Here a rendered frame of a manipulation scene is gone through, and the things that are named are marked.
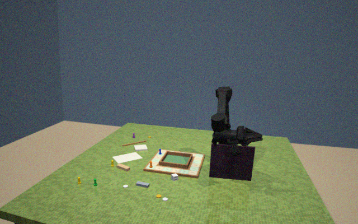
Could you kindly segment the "tan rectangular block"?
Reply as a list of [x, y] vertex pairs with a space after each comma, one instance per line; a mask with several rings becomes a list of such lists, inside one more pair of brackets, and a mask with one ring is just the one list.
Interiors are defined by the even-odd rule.
[[127, 167], [127, 166], [122, 165], [122, 164], [117, 164], [117, 168], [120, 168], [120, 169], [125, 170], [125, 171], [130, 170], [130, 167]]

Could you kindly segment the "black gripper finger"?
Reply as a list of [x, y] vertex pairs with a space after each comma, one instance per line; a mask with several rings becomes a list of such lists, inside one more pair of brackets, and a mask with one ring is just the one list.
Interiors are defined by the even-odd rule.
[[261, 138], [262, 134], [252, 131], [245, 127], [245, 136], [244, 136], [244, 142], [251, 138]]
[[251, 138], [247, 140], [247, 145], [249, 145], [251, 142], [257, 142], [257, 141], [262, 141], [263, 138]]

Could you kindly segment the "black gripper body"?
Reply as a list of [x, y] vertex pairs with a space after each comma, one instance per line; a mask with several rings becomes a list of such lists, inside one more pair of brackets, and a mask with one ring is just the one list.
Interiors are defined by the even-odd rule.
[[237, 127], [237, 130], [228, 129], [225, 131], [225, 142], [238, 140], [238, 144], [242, 146], [247, 145], [247, 141], [244, 142], [245, 129], [244, 126]]

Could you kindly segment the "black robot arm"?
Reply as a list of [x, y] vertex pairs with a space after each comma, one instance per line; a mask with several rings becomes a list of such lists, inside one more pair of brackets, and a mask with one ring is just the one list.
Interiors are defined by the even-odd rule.
[[241, 151], [238, 147], [238, 140], [225, 142], [225, 131], [230, 129], [229, 124], [229, 107], [228, 102], [232, 96], [232, 89], [229, 86], [219, 87], [216, 89], [216, 97], [218, 97], [218, 112], [211, 117], [211, 127], [214, 131], [212, 143], [230, 145], [230, 153], [234, 156], [240, 155]]

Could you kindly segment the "white die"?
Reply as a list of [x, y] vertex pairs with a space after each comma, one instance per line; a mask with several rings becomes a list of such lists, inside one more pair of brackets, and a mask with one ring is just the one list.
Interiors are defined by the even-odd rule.
[[177, 181], [178, 180], [178, 175], [177, 174], [171, 174], [171, 179], [173, 181]]

